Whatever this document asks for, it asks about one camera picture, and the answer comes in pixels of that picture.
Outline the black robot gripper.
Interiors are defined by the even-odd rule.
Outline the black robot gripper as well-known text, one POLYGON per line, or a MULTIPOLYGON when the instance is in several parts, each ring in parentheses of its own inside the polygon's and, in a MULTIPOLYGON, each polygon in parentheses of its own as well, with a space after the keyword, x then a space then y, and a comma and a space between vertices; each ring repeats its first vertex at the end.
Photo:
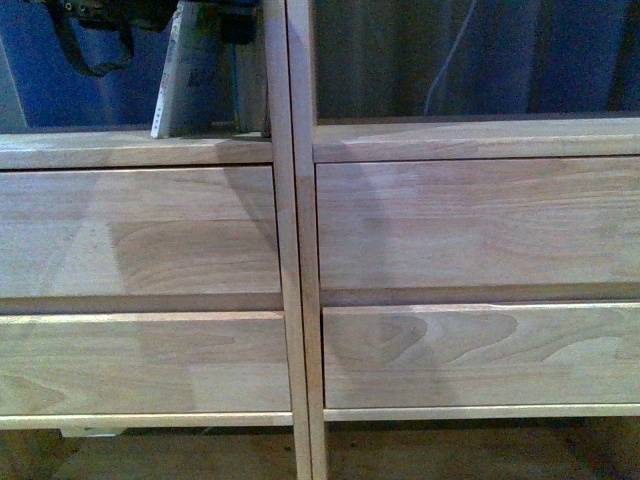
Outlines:
MULTIPOLYGON (((221 41, 250 44, 255 40, 257 10, 261 1, 187 1, 212 8, 218 16, 221 41)), ((179 1, 107 0, 44 1, 51 18, 74 19, 86 29, 115 31, 120 27, 139 27, 162 32, 177 11, 179 1)))

